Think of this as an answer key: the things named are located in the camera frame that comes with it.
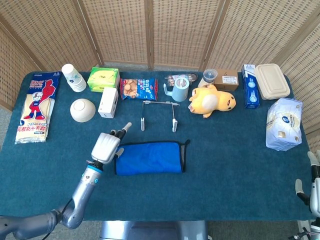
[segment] yellow plush toy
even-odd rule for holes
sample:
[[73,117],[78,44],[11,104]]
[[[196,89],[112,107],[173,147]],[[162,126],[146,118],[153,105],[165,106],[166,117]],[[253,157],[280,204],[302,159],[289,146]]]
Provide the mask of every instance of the yellow plush toy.
[[214,110],[230,111],[236,106],[235,97],[225,91],[218,91],[214,85],[193,89],[189,109],[191,113],[203,114],[204,118],[210,117]]

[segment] woven screen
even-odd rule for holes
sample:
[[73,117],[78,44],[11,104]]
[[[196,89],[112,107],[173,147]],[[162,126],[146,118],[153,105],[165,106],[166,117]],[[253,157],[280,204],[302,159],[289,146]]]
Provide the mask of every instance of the woven screen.
[[294,95],[303,102],[303,126],[320,124],[320,25],[281,65]]
[[105,62],[146,64],[144,0],[83,0]]
[[306,136],[310,151],[316,152],[320,150],[320,130],[310,133]]
[[84,71],[97,64],[71,0],[4,0],[0,14],[47,70],[71,63]]
[[231,1],[207,68],[271,63],[317,5],[317,0]]
[[25,75],[38,70],[0,29],[0,104],[12,110]]
[[154,64],[198,68],[219,0],[154,0]]

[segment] table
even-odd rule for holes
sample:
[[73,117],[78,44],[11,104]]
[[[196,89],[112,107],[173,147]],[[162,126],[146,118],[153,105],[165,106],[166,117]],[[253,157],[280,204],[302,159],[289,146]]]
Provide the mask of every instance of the table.
[[[89,72],[81,74],[88,79]],[[170,74],[175,72],[121,72],[120,76],[156,77],[158,101],[172,101],[162,88],[164,77]],[[172,109],[160,104],[148,106],[146,129],[142,132],[142,100],[137,99],[120,100],[114,119],[96,113],[89,122],[75,122],[69,112],[71,103],[86,98],[97,108],[101,93],[90,92],[88,87],[83,92],[73,92],[62,76],[47,141],[14,145],[32,75],[27,74],[21,84],[0,153],[1,215],[29,216],[64,205],[86,168],[86,160],[91,159],[99,134],[130,121],[132,127],[123,143],[190,139],[186,172],[117,176],[114,165],[107,165],[88,203],[85,220],[285,221],[312,217],[295,194],[296,178],[305,183],[307,194],[310,189],[309,148],[303,129],[299,146],[287,152],[266,148],[267,111],[275,101],[262,100],[257,109],[244,108],[240,74],[239,87],[233,92],[237,105],[232,111],[215,111],[203,119],[189,112],[186,100],[174,110],[178,120],[175,133]]]

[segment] green tissue box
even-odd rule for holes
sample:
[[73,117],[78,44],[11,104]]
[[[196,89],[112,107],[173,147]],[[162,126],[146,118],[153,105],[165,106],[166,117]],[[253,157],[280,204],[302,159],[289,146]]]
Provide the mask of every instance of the green tissue box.
[[93,67],[88,79],[91,92],[103,93],[105,88],[118,88],[119,69],[106,67]]

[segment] white box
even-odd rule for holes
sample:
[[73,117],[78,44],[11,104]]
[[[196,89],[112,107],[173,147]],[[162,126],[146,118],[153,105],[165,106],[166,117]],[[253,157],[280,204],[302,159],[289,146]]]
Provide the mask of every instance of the white box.
[[119,94],[116,88],[105,87],[102,93],[98,113],[103,118],[113,119],[117,107]]

